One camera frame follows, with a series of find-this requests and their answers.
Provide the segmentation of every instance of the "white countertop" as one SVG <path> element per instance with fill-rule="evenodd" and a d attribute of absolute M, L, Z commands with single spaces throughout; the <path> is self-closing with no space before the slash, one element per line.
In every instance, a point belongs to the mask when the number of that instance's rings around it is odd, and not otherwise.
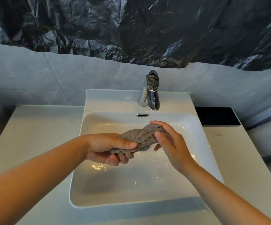
<path fill-rule="evenodd" d="M 79 135 L 84 107 L 19 106 L 0 137 L 0 173 Z M 226 186 L 271 218 L 271 174 L 242 126 L 204 127 Z M 18 224 L 220 224 L 201 199 L 76 209 L 71 175 Z"/>

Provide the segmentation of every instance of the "right hand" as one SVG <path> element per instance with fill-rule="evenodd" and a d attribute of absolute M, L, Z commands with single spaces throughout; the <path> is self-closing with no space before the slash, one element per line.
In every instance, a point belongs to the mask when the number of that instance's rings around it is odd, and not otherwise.
<path fill-rule="evenodd" d="M 172 166 L 182 174 L 197 166 L 181 134 L 177 133 L 172 126 L 165 122 L 151 121 L 150 123 L 161 125 L 169 135 L 166 138 L 161 132 L 155 133 L 155 138 L 158 141 L 158 145 L 154 148 L 155 151 L 163 148 Z"/>

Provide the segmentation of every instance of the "hand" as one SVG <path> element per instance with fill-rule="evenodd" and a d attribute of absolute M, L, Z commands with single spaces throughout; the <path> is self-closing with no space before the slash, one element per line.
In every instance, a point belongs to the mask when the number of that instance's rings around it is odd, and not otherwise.
<path fill-rule="evenodd" d="M 159 144 L 156 145 L 154 151 L 162 147 L 172 166 L 182 174 L 189 168 L 197 165 L 181 134 L 177 133 L 165 122 L 151 121 L 150 123 L 161 125 L 164 131 L 169 135 L 169 137 L 166 138 L 161 132 L 155 133 L 155 138 Z"/>
<path fill-rule="evenodd" d="M 88 150 L 86 159 L 105 163 L 110 166 L 118 166 L 119 163 L 126 164 L 129 159 L 134 157 L 134 154 L 120 156 L 120 160 L 116 155 L 111 155 L 109 150 L 112 148 L 120 149 L 134 149 L 137 144 L 135 142 L 126 141 L 118 138 L 119 134 L 106 133 L 106 134 L 90 134 L 85 135 L 88 142 Z"/>

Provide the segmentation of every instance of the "white sink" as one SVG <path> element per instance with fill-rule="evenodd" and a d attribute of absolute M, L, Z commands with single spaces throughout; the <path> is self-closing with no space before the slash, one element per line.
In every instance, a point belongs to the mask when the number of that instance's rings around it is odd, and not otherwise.
<path fill-rule="evenodd" d="M 160 110 L 137 104 L 139 91 L 88 90 L 80 134 L 123 133 L 151 120 L 165 121 L 182 134 L 197 163 L 223 182 L 189 94 L 160 92 Z M 137 117 L 138 113 L 149 114 Z M 70 202 L 77 208 L 199 197 L 162 149 L 135 153 L 116 167 L 84 161 L 74 172 Z"/>

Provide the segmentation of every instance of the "chrome faucet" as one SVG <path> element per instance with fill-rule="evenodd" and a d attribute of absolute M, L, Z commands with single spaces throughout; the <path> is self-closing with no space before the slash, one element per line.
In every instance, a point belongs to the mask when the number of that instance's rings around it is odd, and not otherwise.
<path fill-rule="evenodd" d="M 155 70 L 151 70 L 146 76 L 141 94 L 137 100 L 140 106 L 149 106 L 151 110 L 159 110 L 160 98 L 158 96 L 158 86 L 160 79 Z"/>

